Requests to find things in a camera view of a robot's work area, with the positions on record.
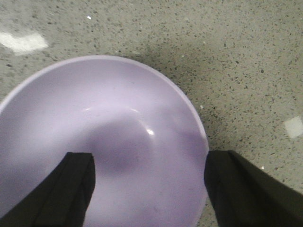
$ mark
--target speckled floor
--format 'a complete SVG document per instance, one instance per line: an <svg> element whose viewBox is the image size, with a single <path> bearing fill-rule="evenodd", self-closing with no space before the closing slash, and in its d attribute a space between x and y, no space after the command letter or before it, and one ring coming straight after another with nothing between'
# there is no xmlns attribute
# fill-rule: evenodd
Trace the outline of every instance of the speckled floor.
<svg viewBox="0 0 303 227"><path fill-rule="evenodd" d="M56 61L135 59L187 94L210 149L303 193L302 11L302 0L2 1L0 99ZM217 226L210 203L198 226Z"/></svg>

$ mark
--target lavender plastic bowl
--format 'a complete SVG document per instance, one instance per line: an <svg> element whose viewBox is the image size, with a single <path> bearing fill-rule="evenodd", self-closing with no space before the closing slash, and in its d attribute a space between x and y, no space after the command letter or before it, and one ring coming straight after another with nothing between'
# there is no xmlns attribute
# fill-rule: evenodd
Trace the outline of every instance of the lavender plastic bowl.
<svg viewBox="0 0 303 227"><path fill-rule="evenodd" d="M95 159L84 226L196 226L207 196L207 139L190 101L158 71L87 56L14 89L0 105L0 217L66 152Z"/></svg>

